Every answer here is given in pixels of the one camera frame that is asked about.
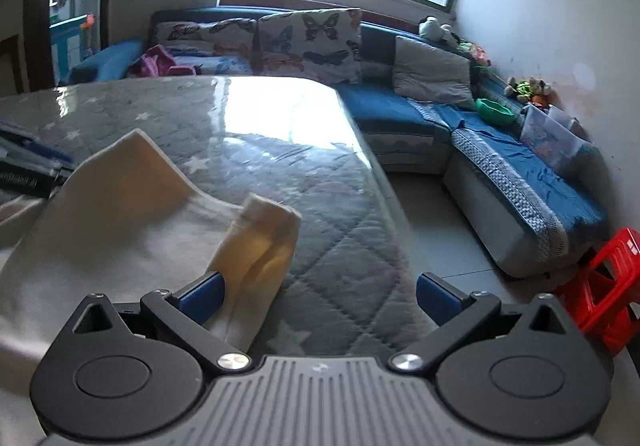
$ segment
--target blue blanket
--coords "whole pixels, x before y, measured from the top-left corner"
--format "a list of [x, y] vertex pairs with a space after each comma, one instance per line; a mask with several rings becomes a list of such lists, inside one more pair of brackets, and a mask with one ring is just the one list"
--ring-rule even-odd
[[502, 191], [539, 236], [540, 259], [563, 256], [606, 238], [606, 214], [598, 203], [556, 175], [519, 140], [485, 123], [476, 112], [441, 104], [431, 108], [452, 130], [453, 145]]

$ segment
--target pink garment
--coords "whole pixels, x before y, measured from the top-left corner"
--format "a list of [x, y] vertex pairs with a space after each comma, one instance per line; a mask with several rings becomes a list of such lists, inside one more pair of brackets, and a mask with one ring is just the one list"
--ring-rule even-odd
[[162, 45], [148, 49], [131, 67], [129, 78], [159, 78], [160, 76], [195, 76], [191, 65], [176, 65], [174, 58]]

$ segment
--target sofa armrest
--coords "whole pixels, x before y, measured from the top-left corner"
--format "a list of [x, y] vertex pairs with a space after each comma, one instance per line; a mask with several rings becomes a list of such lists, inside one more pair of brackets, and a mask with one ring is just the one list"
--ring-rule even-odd
[[121, 80], [129, 66], [145, 51], [141, 39], [126, 40], [94, 54], [76, 65], [69, 73], [69, 84]]

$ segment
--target white plush toy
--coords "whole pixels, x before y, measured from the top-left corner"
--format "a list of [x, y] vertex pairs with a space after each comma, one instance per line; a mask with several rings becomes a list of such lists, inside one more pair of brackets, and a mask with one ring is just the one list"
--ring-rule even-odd
[[448, 45], [457, 47], [458, 42], [451, 34], [450, 25], [440, 25], [438, 19], [434, 16], [430, 16], [426, 21], [422, 22], [418, 27], [418, 34], [425, 40], [439, 42], [444, 40]]

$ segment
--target tile floor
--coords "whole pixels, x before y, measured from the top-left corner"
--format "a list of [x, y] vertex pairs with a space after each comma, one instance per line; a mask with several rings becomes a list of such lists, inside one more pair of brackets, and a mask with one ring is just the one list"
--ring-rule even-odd
[[486, 290], [507, 302], [528, 302], [554, 289], [574, 273], [516, 280], [500, 272], [440, 178], [390, 173], [389, 182], [409, 222], [406, 243], [416, 276], [429, 270], [463, 292]]
[[[408, 220], [408, 228], [402, 220], [397, 225], [416, 277], [430, 270], [463, 292], [486, 290], [505, 302], [528, 302], [574, 273], [569, 269], [550, 278], [509, 279], [497, 269], [439, 177], [409, 173], [387, 177]], [[626, 350], [616, 356], [615, 365], [611, 402], [594, 437], [603, 446], [637, 446], [640, 378]]]

